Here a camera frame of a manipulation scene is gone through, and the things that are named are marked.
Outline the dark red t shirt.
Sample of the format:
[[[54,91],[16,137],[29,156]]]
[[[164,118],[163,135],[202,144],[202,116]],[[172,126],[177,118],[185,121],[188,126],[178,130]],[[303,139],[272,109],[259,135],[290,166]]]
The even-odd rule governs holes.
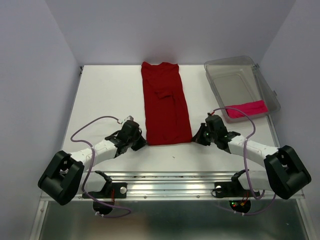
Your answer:
[[[151,146],[190,143],[192,129],[179,65],[141,64],[146,140]]]

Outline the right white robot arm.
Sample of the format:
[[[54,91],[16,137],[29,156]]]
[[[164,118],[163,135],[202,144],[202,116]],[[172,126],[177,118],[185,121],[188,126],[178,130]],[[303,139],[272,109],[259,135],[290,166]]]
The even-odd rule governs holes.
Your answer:
[[[216,198],[259,196],[260,191],[272,191],[278,197],[288,200],[311,181],[311,175],[299,158],[296,151],[285,145],[283,147],[267,146],[252,140],[235,131],[228,131],[222,118],[209,115],[192,141],[210,146],[232,155],[245,157],[257,163],[263,173],[245,168],[235,173],[230,181],[216,182],[213,196]]]

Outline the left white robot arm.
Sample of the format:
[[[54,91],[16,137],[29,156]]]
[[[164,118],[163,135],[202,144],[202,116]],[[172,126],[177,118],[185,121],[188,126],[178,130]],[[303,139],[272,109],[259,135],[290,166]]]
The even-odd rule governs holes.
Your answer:
[[[82,192],[84,172],[96,164],[115,159],[128,149],[138,151],[147,145],[140,125],[132,119],[121,124],[121,129],[96,145],[77,152],[58,151],[38,180],[37,186],[60,205],[66,205]]]

